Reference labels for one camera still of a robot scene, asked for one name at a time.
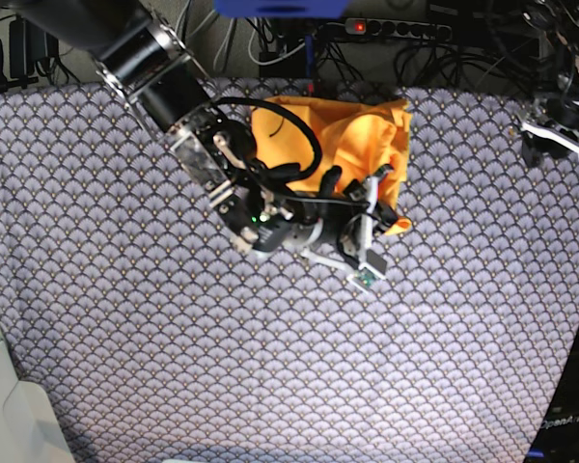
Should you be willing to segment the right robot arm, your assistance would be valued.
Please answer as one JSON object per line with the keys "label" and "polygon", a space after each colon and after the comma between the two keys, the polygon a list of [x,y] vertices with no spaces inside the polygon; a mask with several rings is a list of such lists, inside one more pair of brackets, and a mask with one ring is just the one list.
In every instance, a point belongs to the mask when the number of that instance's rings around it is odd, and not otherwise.
{"label": "right robot arm", "polygon": [[[181,167],[207,191],[237,250],[267,256],[289,244],[358,286],[384,277],[387,263],[372,241],[398,219],[377,193],[388,167],[339,190],[342,170],[334,166],[314,191],[293,191],[293,182],[321,168],[324,154],[315,132],[279,104],[208,95],[192,75],[196,59],[172,26],[142,3],[13,1],[11,8],[90,54],[103,81],[146,129],[163,135]],[[309,164],[266,166],[256,156],[252,131],[223,113],[233,103],[268,111],[297,129],[312,149]]]}

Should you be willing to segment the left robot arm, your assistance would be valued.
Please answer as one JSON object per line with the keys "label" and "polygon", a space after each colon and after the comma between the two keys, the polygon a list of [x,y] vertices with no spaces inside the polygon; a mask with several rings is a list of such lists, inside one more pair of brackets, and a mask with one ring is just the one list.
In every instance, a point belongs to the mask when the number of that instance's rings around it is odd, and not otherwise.
{"label": "left robot arm", "polygon": [[544,157],[577,157],[579,169],[579,1],[525,1],[525,21],[544,35],[552,81],[534,91],[519,114],[522,157],[537,167]]}

